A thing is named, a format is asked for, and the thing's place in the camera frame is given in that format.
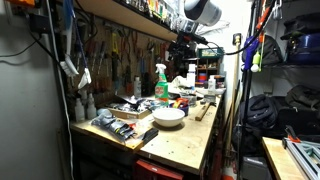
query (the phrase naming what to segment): box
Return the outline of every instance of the box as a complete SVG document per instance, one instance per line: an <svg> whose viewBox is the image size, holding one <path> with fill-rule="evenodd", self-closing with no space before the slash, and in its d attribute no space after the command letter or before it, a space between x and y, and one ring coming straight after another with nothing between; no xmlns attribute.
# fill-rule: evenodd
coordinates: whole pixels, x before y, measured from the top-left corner
<svg viewBox="0 0 320 180"><path fill-rule="evenodd" d="M113 109L113 108L108 108L108 110L117 118L122 118L122 119L143 119L149 114L151 114L151 111L149 110L145 110L140 113L120 111L118 109Z"/></svg>

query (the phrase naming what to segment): white bowl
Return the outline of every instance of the white bowl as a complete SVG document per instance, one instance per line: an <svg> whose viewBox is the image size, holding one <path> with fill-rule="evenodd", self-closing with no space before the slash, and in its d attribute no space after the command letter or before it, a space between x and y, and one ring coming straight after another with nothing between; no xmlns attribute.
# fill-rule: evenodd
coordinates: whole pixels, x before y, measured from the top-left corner
<svg viewBox="0 0 320 180"><path fill-rule="evenodd" d="M152 115L159 125L173 127L182 122L185 113L176 108L160 108L153 111Z"/></svg>

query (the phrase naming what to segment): green spray bottle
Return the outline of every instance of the green spray bottle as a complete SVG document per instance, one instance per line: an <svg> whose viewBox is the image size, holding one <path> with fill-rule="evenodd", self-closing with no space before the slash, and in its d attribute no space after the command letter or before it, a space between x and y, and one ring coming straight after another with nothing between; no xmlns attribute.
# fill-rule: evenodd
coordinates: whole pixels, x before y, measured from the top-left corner
<svg viewBox="0 0 320 180"><path fill-rule="evenodd" d="M164 70L166 66L164 64L156 64L157 71L159 73L159 81L155 88L155 99L165 102L165 104L169 105L169 95L168 95L168 83L166 75L164 74Z"/></svg>

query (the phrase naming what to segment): workbench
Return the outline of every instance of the workbench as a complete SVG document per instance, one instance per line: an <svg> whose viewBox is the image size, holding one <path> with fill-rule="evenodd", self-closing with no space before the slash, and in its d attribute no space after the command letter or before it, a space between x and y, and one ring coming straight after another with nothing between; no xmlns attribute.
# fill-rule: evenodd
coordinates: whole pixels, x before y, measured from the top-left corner
<svg viewBox="0 0 320 180"><path fill-rule="evenodd" d="M262 144L277 179L308 179L288 150L283 148L281 140L263 137Z"/></svg>
<svg viewBox="0 0 320 180"><path fill-rule="evenodd" d="M211 105L201 121L196 121L195 116L203 107L197 101L197 106L189 108L189 115L182 123L173 128L164 128L153 119L152 114L145 117L149 119L150 126L159 129L159 133L147 144L133 142L125 145L110 134L98 127L90 125L90 121L72 123L73 131L85 136L91 136L109 143L121 150L132 152L146 159L165 164L174 169L199 175L202 171L208 144L212 138L213 125L220 106L220 98L216 98L216 106Z"/></svg>

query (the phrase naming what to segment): pegboard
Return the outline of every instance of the pegboard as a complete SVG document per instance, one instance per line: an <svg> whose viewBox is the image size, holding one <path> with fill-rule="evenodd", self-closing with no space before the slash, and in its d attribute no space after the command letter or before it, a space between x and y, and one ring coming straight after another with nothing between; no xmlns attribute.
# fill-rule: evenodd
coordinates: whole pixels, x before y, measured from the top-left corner
<svg viewBox="0 0 320 180"><path fill-rule="evenodd" d="M118 94L133 95L134 77L139 76L141 78L141 72L148 72L151 81L156 82L158 77L155 74L155 64L167 63L164 61L164 53L169 46L168 42L100 18L95 18L95 25L98 30L97 34L83 47L87 56L87 64L92 83L86 85L83 89L87 90L88 93L93 93L96 104L107 102L113 97L116 91ZM112 70L112 61L115 57L114 53L112 53L114 50L112 44L113 34L115 34L116 37L118 47L117 54L119 57L117 59L117 81L112 80L112 74L114 72L114 70ZM92 56L94 53L90 55L88 52L94 52L95 48L92 47L97 43L101 47L102 42L106 43L106 53L102 59L100 59L99 53L96 58L94 58L94 56ZM70 57L74 65L77 66L79 59L76 53L72 52ZM79 75L68 79L68 90L71 93L78 91L77 87L84 73L83 59L79 61L78 72Z"/></svg>

